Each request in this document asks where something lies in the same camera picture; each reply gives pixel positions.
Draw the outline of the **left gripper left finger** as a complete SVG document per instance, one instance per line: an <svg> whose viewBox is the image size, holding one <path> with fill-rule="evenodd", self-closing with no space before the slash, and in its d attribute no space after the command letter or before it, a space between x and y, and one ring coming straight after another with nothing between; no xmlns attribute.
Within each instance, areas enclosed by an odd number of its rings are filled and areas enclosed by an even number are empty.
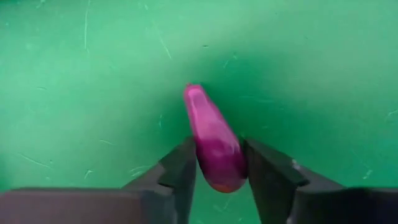
<svg viewBox="0 0 398 224"><path fill-rule="evenodd" d="M0 194L0 224L188 224L196 145L186 138L121 188L20 188Z"/></svg>

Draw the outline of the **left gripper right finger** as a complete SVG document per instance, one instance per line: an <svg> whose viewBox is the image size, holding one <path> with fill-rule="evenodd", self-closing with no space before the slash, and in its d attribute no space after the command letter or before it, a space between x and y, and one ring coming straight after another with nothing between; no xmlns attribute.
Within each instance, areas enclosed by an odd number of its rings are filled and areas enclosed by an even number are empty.
<svg viewBox="0 0 398 224"><path fill-rule="evenodd" d="M398 224L398 187L345 187L253 139L243 151L261 224Z"/></svg>

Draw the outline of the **small purple eggplant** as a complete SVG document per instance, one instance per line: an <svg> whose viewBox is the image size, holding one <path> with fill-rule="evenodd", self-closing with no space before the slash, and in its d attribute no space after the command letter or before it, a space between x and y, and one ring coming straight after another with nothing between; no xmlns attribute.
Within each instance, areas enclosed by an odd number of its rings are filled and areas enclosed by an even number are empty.
<svg viewBox="0 0 398 224"><path fill-rule="evenodd" d="M238 138L201 85L187 85L183 100L204 178L219 192L237 191L248 176Z"/></svg>

